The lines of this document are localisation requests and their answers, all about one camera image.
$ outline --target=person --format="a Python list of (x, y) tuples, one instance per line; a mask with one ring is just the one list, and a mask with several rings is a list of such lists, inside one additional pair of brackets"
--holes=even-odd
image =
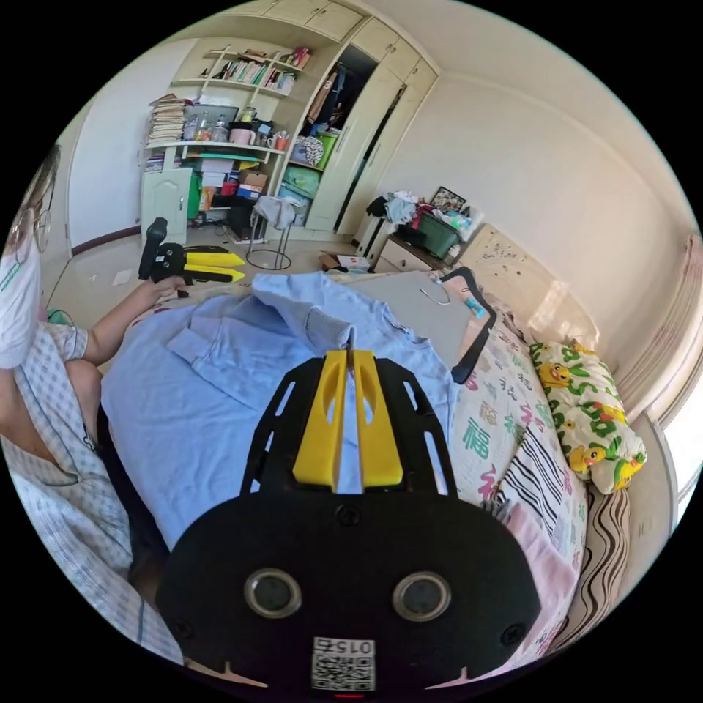
[(132, 320), (185, 287), (141, 283), (91, 330), (40, 322), (40, 251), (61, 157), (54, 146), (27, 190), (0, 257), (0, 445), (44, 546), (118, 631), (177, 663), (180, 648), (128, 582), (130, 525), (100, 458), (98, 366)]

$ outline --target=picture frame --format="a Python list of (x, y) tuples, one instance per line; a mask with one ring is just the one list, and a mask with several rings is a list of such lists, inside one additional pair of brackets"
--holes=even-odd
[(445, 188), (444, 186), (440, 186), (440, 188), (437, 189), (437, 192), (434, 194), (434, 197), (430, 202), (432, 207), (435, 207), (442, 212), (447, 212), (449, 210), (461, 212), (461, 209), (465, 204), (466, 198), (458, 196), (456, 193), (453, 193), (449, 190), (449, 188)]

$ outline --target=pile of clothes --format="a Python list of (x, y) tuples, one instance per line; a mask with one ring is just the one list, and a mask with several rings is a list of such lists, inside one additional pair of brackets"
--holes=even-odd
[(367, 208), (366, 214), (383, 217), (394, 225), (406, 225), (417, 217), (421, 208), (432, 210), (421, 198), (414, 196), (409, 190), (397, 190), (376, 198)]

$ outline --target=light blue shirt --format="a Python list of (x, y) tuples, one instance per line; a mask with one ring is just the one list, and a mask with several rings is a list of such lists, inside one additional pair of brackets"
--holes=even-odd
[[(239, 494), (253, 432), (283, 376), (349, 341), (414, 373), (447, 438), (458, 386), (430, 341), (325, 274), (258, 275), (249, 297), (169, 310), (129, 332), (103, 380), (103, 407), (169, 548)], [(338, 490), (360, 493), (351, 379), (343, 437)]]

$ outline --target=qr code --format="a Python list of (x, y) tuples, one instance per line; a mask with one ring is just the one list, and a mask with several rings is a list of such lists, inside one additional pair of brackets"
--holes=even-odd
[[(370, 644), (371, 647), (359, 647), (359, 644)], [(316, 638), (312, 673), (313, 688), (322, 691), (373, 691), (376, 687), (373, 644), (360, 640)]]

